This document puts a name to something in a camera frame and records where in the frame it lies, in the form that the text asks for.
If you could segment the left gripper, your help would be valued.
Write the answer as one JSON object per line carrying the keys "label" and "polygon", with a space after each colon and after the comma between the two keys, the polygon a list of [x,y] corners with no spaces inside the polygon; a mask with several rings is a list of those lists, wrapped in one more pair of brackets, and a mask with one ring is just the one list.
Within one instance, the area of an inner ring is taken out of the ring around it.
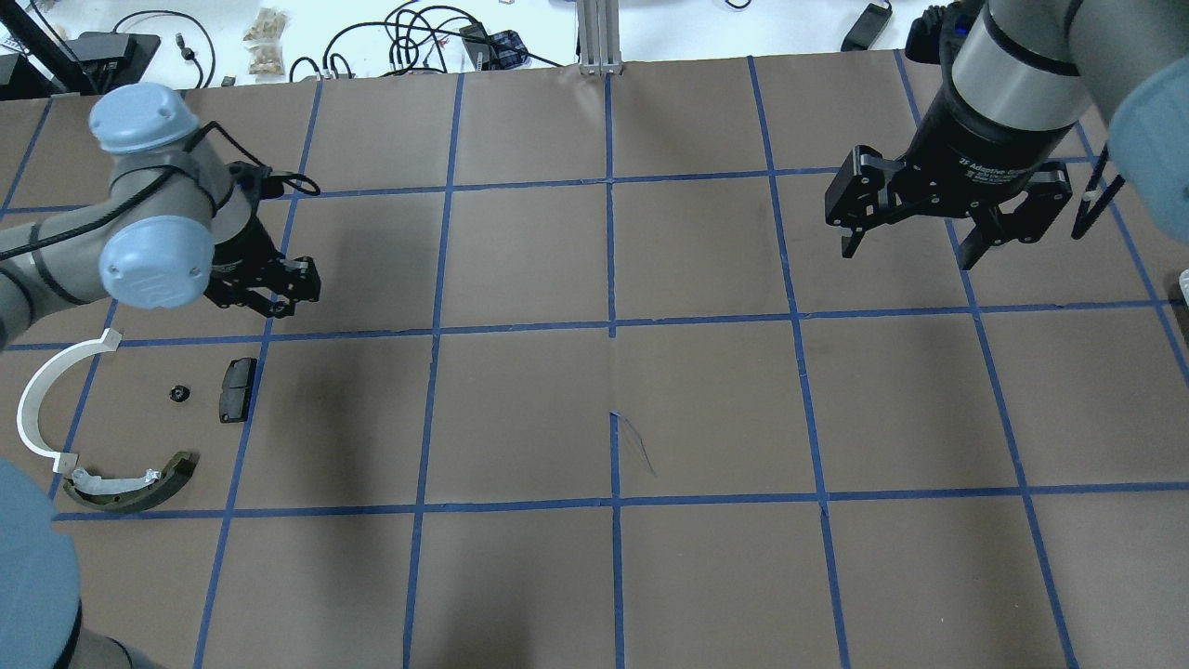
{"label": "left gripper", "polygon": [[321,276],[310,255],[284,258],[259,215],[251,213],[241,231],[214,247],[205,297],[218,308],[249,308],[265,318],[287,318],[292,314],[290,302],[321,299]]}

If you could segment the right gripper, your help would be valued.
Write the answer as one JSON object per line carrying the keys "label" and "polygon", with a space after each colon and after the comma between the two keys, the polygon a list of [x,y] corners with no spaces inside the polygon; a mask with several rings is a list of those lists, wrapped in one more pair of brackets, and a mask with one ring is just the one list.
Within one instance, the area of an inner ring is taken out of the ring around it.
{"label": "right gripper", "polygon": [[825,223],[841,228],[841,253],[853,258],[868,231],[914,216],[968,217],[960,270],[1005,242],[1034,242],[1072,200],[1067,165],[1050,160],[1063,128],[1009,128],[964,103],[929,107],[908,149],[897,158],[857,145],[825,191]]}

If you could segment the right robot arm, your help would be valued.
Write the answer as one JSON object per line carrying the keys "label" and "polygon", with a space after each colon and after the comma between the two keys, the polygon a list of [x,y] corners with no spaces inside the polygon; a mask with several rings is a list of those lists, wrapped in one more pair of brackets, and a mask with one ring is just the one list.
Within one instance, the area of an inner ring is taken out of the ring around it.
{"label": "right robot arm", "polygon": [[1040,241],[1072,202],[1053,149],[1092,107],[1116,178],[1088,183],[1094,203],[1078,206],[1074,240],[1131,185],[1185,242],[1184,1],[955,1],[913,23],[905,53],[938,65],[940,87],[901,157],[857,145],[837,170],[824,219],[843,257],[913,216],[971,220],[963,269],[992,247]]}

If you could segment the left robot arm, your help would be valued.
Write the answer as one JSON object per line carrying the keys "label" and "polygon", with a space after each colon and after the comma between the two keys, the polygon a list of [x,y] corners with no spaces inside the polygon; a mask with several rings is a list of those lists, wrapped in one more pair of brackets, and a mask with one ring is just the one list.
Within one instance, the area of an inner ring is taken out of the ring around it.
{"label": "left robot arm", "polygon": [[320,299],[310,255],[281,253],[259,216],[287,190],[321,194],[303,173],[277,171],[243,150],[221,160],[181,94],[137,82],[97,99],[92,135],[113,169],[101,203],[4,231],[4,346],[34,323],[105,297],[144,310],[209,299],[268,318]]}

